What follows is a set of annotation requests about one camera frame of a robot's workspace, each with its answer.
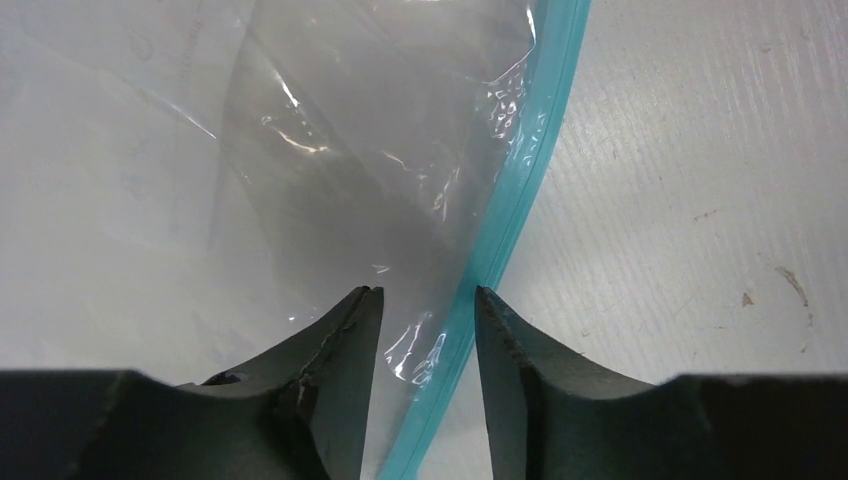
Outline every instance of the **blue zipper seal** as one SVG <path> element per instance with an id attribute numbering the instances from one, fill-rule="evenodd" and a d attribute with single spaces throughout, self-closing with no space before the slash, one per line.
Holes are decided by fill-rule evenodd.
<path id="1" fill-rule="evenodd" d="M 500 283 L 556 146 L 590 3 L 537 3 L 537 43 L 528 58 L 531 78 L 521 121 L 442 329 L 441 361 L 410 404 L 380 480 L 414 480 L 445 416 L 474 346 L 474 292 L 477 285 Z"/>

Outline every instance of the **white table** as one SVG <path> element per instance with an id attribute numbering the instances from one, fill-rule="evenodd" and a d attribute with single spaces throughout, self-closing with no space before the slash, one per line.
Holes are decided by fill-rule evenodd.
<path id="1" fill-rule="evenodd" d="M 845 371 L 847 268 L 848 1 L 595 0 L 500 294 L 649 382 Z M 479 382 L 420 478 L 491 478 Z"/>

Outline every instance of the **tabletop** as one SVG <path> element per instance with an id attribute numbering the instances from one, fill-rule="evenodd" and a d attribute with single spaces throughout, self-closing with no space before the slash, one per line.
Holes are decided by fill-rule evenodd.
<path id="1" fill-rule="evenodd" d="M 848 369 L 848 2 L 595 0 L 499 293 L 588 358 Z M 475 359 L 419 478 L 491 478 Z"/>

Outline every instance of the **brown stain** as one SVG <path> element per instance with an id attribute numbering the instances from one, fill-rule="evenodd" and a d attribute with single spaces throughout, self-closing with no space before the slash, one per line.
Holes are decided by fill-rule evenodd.
<path id="1" fill-rule="evenodd" d="M 693 220 L 695 223 L 698 223 L 698 222 L 699 222 L 699 221 L 701 221 L 701 220 L 706 220 L 706 219 L 710 218 L 712 215 L 715 215 L 716 213 L 718 213 L 718 209 L 710 210 L 710 211 L 709 211 L 709 212 L 707 212 L 707 213 L 702 213 L 702 214 L 700 214 L 700 215 L 695 216 L 692 220 Z"/>
<path id="2" fill-rule="evenodd" d="M 795 272 L 787 269 L 786 267 L 777 267 L 774 270 L 779 273 L 780 276 L 785 278 L 789 285 L 792 285 L 792 288 L 794 288 L 795 291 L 798 292 L 798 296 L 801 297 L 801 301 L 804 303 L 804 307 L 809 307 L 810 301 L 807 299 L 807 294 L 804 292 L 804 288 L 801 286 L 800 283 L 798 283 L 798 279 L 795 278 Z"/>

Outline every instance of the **plastic bag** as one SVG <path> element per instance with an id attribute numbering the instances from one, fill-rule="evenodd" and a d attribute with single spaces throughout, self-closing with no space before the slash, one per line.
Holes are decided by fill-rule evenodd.
<path id="1" fill-rule="evenodd" d="M 380 285 L 363 466 L 414 474 L 470 349 L 454 298 L 502 272 L 585 7 L 5 2 L 0 366 L 197 381 Z"/>

